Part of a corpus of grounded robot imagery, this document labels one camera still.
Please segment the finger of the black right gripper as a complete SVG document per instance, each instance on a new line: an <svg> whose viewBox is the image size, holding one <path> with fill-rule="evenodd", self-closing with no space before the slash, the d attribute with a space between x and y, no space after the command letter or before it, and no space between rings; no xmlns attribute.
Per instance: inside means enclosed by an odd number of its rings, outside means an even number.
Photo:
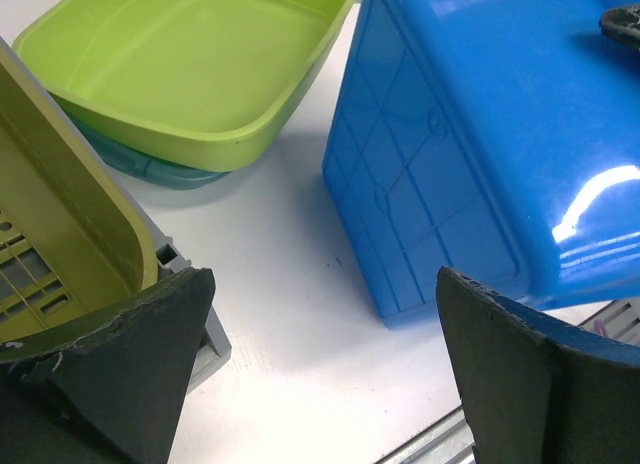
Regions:
<svg viewBox="0 0 640 464"><path fill-rule="evenodd" d="M619 42L639 41L639 5L607 10L600 18L601 32Z"/></svg>

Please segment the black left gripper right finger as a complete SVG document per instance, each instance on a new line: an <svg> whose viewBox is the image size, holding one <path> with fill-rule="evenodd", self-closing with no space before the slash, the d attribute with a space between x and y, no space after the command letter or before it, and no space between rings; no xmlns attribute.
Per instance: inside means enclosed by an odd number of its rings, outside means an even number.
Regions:
<svg viewBox="0 0 640 464"><path fill-rule="evenodd" d="M436 302L478 463L636 463L639 349L443 267Z"/></svg>

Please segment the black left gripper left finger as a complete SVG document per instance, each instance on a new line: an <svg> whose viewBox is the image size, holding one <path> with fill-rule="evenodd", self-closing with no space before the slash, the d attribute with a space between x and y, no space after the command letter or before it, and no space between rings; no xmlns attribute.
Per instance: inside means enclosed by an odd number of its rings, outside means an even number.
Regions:
<svg viewBox="0 0 640 464"><path fill-rule="evenodd" d="M214 293L188 267L2 343L2 462L167 462Z"/></svg>

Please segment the large blue plastic container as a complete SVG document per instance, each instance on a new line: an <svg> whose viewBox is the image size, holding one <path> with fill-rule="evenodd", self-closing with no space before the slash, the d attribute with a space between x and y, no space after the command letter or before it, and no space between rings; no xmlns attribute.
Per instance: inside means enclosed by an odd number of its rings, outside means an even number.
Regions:
<svg viewBox="0 0 640 464"><path fill-rule="evenodd" d="M638 0L362 0L323 174L380 319L452 267L540 310L639 293Z"/></svg>

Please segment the lime green plastic tub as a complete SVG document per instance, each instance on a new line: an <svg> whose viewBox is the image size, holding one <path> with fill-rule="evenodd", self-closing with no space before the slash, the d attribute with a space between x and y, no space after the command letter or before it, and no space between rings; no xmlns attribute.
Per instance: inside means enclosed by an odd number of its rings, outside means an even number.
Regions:
<svg viewBox="0 0 640 464"><path fill-rule="evenodd" d="M210 172L271 145L356 0L61 0L13 50L108 139Z"/></svg>

